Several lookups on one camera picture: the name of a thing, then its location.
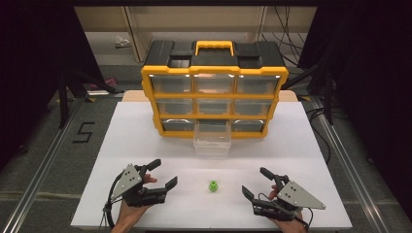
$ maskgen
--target dark floor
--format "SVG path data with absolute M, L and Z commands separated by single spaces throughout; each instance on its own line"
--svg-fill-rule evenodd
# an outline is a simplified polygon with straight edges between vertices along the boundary
M 138 66 L 101 66 L 101 71 L 105 78 L 116 77 L 118 79 L 117 89 L 141 89 Z M 304 88 L 305 82 L 302 82 L 294 90 L 297 94 L 304 95 Z M 83 232 L 81 229 L 70 226 L 71 218 L 76 211 L 119 101 L 121 101 L 119 97 L 105 96 L 96 97 L 92 101 L 85 101 L 81 104 L 19 232 Z M 302 105 L 307 111 L 314 108 L 312 101 L 302 101 Z M 29 186 L 57 133 L 59 107 L 56 97 L 50 101 L 49 108 L 51 111 L 44 114 L 26 142 L 28 152 L 16 154 L 0 173 L 0 206 L 2 207 L 0 226 L 2 227 L 14 210 L 21 194 Z M 367 152 L 342 109 L 338 107 L 333 109 L 333 120 L 339 138 L 360 173 L 374 203 L 382 213 L 390 232 L 412 232 L 410 220 L 396 202 L 374 165 L 367 161 Z M 73 141 L 86 138 L 86 135 L 78 135 L 83 122 L 94 122 L 84 126 L 84 131 L 92 132 L 92 135 L 88 143 L 73 143 Z M 313 124 L 325 137 L 325 131 L 318 118 L 313 120 Z M 326 143 L 318 135 L 316 137 L 327 158 Z M 351 230 L 339 232 L 373 232 L 333 149 L 330 150 L 330 161 L 327 166 L 354 225 Z

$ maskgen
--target yellow storage organizer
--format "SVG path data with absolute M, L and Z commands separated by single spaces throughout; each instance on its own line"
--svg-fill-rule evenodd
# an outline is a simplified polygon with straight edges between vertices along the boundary
M 261 138 L 288 74 L 274 42 L 154 41 L 142 85 L 162 136 L 191 138 L 196 124 L 209 124 Z

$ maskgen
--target black backdrop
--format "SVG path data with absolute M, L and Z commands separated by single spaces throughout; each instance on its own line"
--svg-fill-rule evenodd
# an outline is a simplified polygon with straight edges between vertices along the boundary
M 412 8 L 375 1 L 337 72 L 337 96 L 412 220 Z
M 46 112 L 62 71 L 103 78 L 73 7 L 0 1 L 0 32 L 1 170 Z

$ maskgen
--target metal rail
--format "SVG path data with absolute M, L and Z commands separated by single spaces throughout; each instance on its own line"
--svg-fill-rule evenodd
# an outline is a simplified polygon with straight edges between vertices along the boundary
M 312 97 L 313 106 L 316 109 L 321 108 L 323 105 L 318 97 Z M 361 180 L 357 169 L 355 168 L 348 152 L 346 152 L 345 147 L 340 141 L 339 136 L 337 135 L 333 125 L 329 125 L 324 116 L 320 116 L 321 124 L 324 127 L 324 130 L 327 134 L 328 139 L 330 140 L 336 155 L 342 165 L 343 170 L 351 186 L 360 201 L 364 213 L 366 214 L 367 219 L 369 220 L 370 226 L 373 229 L 373 232 L 390 232 L 387 224 L 385 223 L 379 208 L 373 201 L 369 192 L 367 191 L 366 186 Z
M 77 99 L 74 102 L 73 111 L 70 117 L 68 118 L 66 124 L 61 129 L 58 129 L 48 152 L 46 153 L 42 163 L 39 166 L 39 169 L 31 180 L 30 185 L 24 191 L 14 211 L 10 215 L 9 220 L 5 228 L 3 229 L 3 233 L 17 233 L 19 231 L 25 217 L 27 216 L 31 208 L 31 205 L 34 202 L 34 199 L 36 198 L 37 192 L 42 186 L 43 181 L 49 173 L 49 170 L 52 167 L 54 160 L 58 155 L 58 152 L 60 151 L 61 145 L 64 142 L 70 124 L 74 116 L 76 115 L 76 112 L 82 106 L 83 101 L 83 99 Z

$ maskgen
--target black cable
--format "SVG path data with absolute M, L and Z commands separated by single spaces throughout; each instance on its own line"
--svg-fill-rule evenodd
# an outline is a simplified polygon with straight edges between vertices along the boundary
M 259 25 L 259 27 L 258 27 L 257 40 L 258 40 L 258 38 L 259 38 L 259 36 L 260 36 L 261 26 L 263 25 L 263 16 L 264 16 L 264 10 L 265 10 L 265 8 L 266 8 L 266 7 L 263 7 L 263 12 L 262 12 L 262 14 L 261 14 L 260 25 Z
M 119 201 L 121 201 L 121 200 L 123 200 L 123 199 L 121 198 L 121 199 L 118 199 L 118 200 L 112 202 L 112 205 L 115 204 L 115 203 L 117 203 L 117 202 L 119 202 Z
M 115 223 L 113 222 L 113 217 L 112 217 L 112 194 L 113 194 L 113 190 L 115 189 L 116 183 L 118 183 L 118 181 L 121 178 L 121 175 L 123 174 L 123 172 L 121 172 L 116 178 L 115 181 L 112 184 L 112 187 L 110 188 L 109 191 L 109 197 L 107 198 L 107 202 L 104 205 L 104 209 L 103 212 L 106 213 L 106 219 L 109 222 L 110 228 L 114 228 L 115 227 Z
M 290 59 L 288 59 L 285 55 L 283 55 L 283 54 L 281 54 L 282 55 L 282 57 L 283 58 L 285 58 L 285 59 L 287 59 L 288 60 L 288 62 L 290 62 L 291 64 L 293 64 L 293 65 L 295 65 L 296 67 L 297 67 L 297 63 L 296 62 L 294 62 L 294 61 L 292 61 L 292 60 L 290 60 Z
M 106 227 L 107 227 L 107 219 L 104 218 L 104 231 L 106 231 Z
M 276 39 L 276 40 L 278 40 L 278 41 L 282 42 L 282 41 L 281 41 L 281 39 L 279 39 L 279 38 L 275 35 L 275 33 L 273 33 L 273 32 L 272 32 L 272 34 L 273 34 L 273 37 L 275 37 L 275 39 Z M 295 47 L 295 48 L 297 48 L 297 49 L 303 50 L 303 48 L 302 48 L 302 47 L 299 47 L 299 46 L 294 46 L 294 47 Z
M 106 213 L 103 212 L 103 216 L 102 216 L 102 219 L 101 219 L 101 221 L 100 221 L 100 225 L 99 225 L 99 230 L 98 230 L 98 232 L 100 232 L 100 228 L 102 227 L 103 219 L 105 219 L 105 217 L 106 217 Z
M 289 72 L 289 74 L 291 74 L 291 75 L 300 75 L 302 73 Z
M 322 115 L 324 113 L 324 108 L 320 108 L 320 109 L 315 109 L 315 110 L 311 110 L 306 112 L 307 114 L 314 112 L 310 118 L 309 118 L 309 124 L 312 127 L 313 131 L 318 134 L 318 136 L 324 141 L 326 147 L 327 147 L 327 157 L 326 157 L 326 165 L 328 165 L 329 161 L 330 161 L 330 156 L 331 156 L 331 149 L 330 149 L 330 145 L 327 142 L 327 140 L 321 135 L 321 133 L 313 126 L 312 124 L 312 120 L 320 115 Z
M 310 227 L 310 224 L 312 224 L 312 220 L 313 220 L 313 211 L 312 211 L 312 209 L 310 209 L 310 208 L 308 208 L 309 209 L 309 211 L 310 211 L 310 213 L 312 214 L 311 216 L 310 216 L 310 220 L 309 220 L 309 223 L 308 223 L 308 228 Z
M 261 37 L 263 37 L 263 40 L 264 40 L 265 42 L 267 42 L 267 40 L 266 40 L 266 38 L 264 37 L 263 33 L 261 34 Z
M 291 39 L 291 36 L 290 36 L 290 34 L 289 34 L 289 26 L 288 26 L 288 24 L 289 24 L 289 14 L 290 14 L 290 11 L 291 11 L 291 7 L 287 6 L 285 10 L 286 10 L 286 23 L 284 24 L 283 21 L 282 21 L 282 19 L 281 19 L 281 17 L 280 17 L 280 15 L 279 15 L 279 12 L 278 12 L 276 6 L 275 6 L 276 15 L 277 15 L 279 21 L 281 22 L 282 28 L 283 28 L 283 30 L 284 30 L 284 33 L 283 33 L 283 35 L 282 35 L 282 40 L 280 40 L 281 43 L 280 43 L 279 49 L 280 49 L 280 47 L 282 46 L 282 44 L 286 44 L 283 40 L 284 40 L 285 35 L 287 35 L 288 40 L 289 40 L 288 45 L 291 47 L 291 52 L 292 52 L 292 54 L 293 54 L 294 59 L 298 62 L 298 59 L 296 58 L 296 55 L 294 54 L 294 51 L 293 51 L 293 48 L 292 48 L 292 47 L 294 47 L 294 50 L 296 51 L 296 53 L 298 54 L 298 56 L 300 56 L 300 54 L 299 54 L 299 52 L 297 51 L 296 46 L 294 45 L 294 43 L 293 43 L 293 41 L 292 41 L 292 39 Z
M 292 41 L 291 35 L 289 34 L 289 15 L 290 15 L 290 13 L 291 13 L 291 7 L 290 7 L 290 6 L 287 6 L 287 7 L 285 8 L 285 14 L 286 14 L 285 27 L 286 27 L 286 32 L 287 32 L 287 35 L 288 35 L 288 39 L 289 39 L 291 51 L 292 51 L 292 53 L 293 53 L 294 59 L 296 59 L 296 61 L 298 62 L 298 59 L 297 59 L 296 56 L 294 55 L 292 45 L 293 45 L 294 50 L 296 51 L 296 53 L 297 53 L 297 55 L 298 55 L 299 57 L 300 57 L 300 54 L 299 54 L 299 52 L 297 51 L 296 46 L 294 45 L 294 42 Z
M 298 222 L 300 222 L 305 227 L 306 232 L 309 232 L 309 224 L 308 223 L 306 223 L 304 220 L 300 219 L 297 216 L 295 216 L 294 219 L 297 220 Z
M 300 36 L 300 33 L 297 33 L 297 35 L 300 37 L 300 40 L 302 40 L 303 44 L 305 44 L 305 40 L 303 40 L 302 36 Z
M 260 194 L 257 195 L 257 198 L 258 198 L 259 200 L 261 200 L 261 199 L 260 199 L 260 195 L 263 195 L 268 201 L 272 202 L 272 200 L 270 200 L 269 197 L 266 196 L 266 194 L 264 194 L 263 192 L 261 192 Z

